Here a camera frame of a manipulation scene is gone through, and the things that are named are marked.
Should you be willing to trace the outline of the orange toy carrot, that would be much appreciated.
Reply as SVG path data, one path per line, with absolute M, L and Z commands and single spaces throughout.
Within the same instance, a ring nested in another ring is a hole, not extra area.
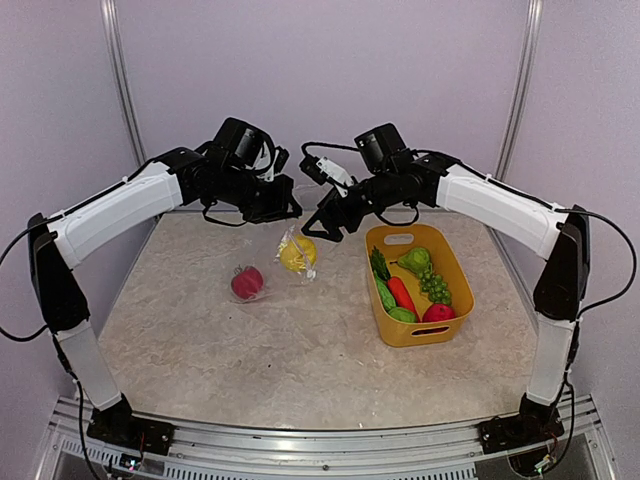
M 413 311 L 418 317 L 415 304 L 408 289 L 399 277 L 391 275 L 387 266 L 386 258 L 377 247 L 373 247 L 369 260 L 373 276 L 377 276 L 387 284 L 391 293 L 395 297 L 397 306 Z

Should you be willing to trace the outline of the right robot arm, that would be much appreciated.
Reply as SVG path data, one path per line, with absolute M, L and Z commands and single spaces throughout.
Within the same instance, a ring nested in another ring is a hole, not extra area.
M 332 187 L 304 225 L 304 234 L 339 242 L 369 214 L 381 218 L 392 206 L 424 204 L 481 222 L 545 260 L 533 293 L 538 334 L 532 376 L 511 423 L 518 442 L 535 442 L 550 427 L 578 345 L 590 269 L 586 211 L 536 199 L 448 154 L 411 149 L 391 123 L 354 142 L 371 174 L 362 181 L 327 158 L 303 155 L 301 171 Z

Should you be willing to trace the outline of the green toy apple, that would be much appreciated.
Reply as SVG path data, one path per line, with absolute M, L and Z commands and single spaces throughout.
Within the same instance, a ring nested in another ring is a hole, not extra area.
M 396 321 L 414 324 L 417 322 L 416 314 L 404 307 L 392 307 L 388 310 L 387 314 Z

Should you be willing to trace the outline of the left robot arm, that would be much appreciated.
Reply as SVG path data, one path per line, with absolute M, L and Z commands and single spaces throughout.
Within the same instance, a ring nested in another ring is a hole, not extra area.
M 296 218 L 289 153 L 249 123 L 226 119 L 215 137 L 191 150 L 172 149 L 79 204 L 29 221 L 32 284 L 44 321 L 93 407 L 102 430 L 121 445 L 140 434 L 137 418 L 104 359 L 90 325 L 88 301 L 73 271 L 96 250 L 156 216 L 200 203 L 238 209 L 243 223 Z

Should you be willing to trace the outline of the clear zip top bag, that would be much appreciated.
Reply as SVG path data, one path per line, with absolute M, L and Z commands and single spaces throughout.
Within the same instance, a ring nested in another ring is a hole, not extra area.
M 275 226 L 260 229 L 255 238 L 245 242 L 236 263 L 232 265 L 228 274 L 229 293 L 235 302 L 243 304 L 261 301 L 284 294 L 293 287 L 306 286 L 316 279 L 319 247 L 314 240 L 306 235 L 304 236 L 310 238 L 317 247 L 318 257 L 315 266 L 306 271 L 295 273 L 287 270 L 280 263 L 279 247 L 281 243 L 293 239 L 296 235 L 303 235 L 296 225 Z M 241 300 L 231 290 L 234 270 L 239 266 L 255 266 L 264 277 L 263 290 L 252 299 Z

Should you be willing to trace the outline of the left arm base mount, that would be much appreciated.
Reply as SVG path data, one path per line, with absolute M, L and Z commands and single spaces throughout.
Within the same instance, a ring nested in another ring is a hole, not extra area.
M 110 445 L 167 456 L 175 426 L 157 420 L 132 416 L 124 420 L 94 418 L 87 428 L 87 435 Z

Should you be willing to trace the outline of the yellow toy lemon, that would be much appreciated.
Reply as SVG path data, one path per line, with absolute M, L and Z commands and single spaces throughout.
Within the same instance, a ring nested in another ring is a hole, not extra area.
M 304 235 L 285 240 L 279 247 L 280 263 L 289 271 L 300 273 L 314 267 L 318 251 L 315 243 Z

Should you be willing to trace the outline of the green toy pear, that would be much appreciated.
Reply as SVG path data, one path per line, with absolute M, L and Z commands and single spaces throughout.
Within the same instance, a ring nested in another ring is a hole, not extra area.
M 396 261 L 397 265 L 403 269 L 409 270 L 415 275 L 432 270 L 431 255 L 428 249 L 423 247 L 415 247 L 405 253 Z

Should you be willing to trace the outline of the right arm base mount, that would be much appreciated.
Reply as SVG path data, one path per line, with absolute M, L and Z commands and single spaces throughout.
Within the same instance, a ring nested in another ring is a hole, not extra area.
M 545 424 L 536 417 L 520 414 L 493 417 L 477 425 L 479 440 L 484 454 L 492 454 L 506 450 L 518 449 L 532 444 L 561 437 L 564 432 L 563 423 L 558 413 Z

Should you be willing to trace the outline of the red toy tomato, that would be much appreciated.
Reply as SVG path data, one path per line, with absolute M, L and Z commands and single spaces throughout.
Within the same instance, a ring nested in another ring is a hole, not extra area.
M 255 266 L 239 266 L 231 280 L 232 292 L 241 300 L 249 300 L 264 288 L 264 277 Z

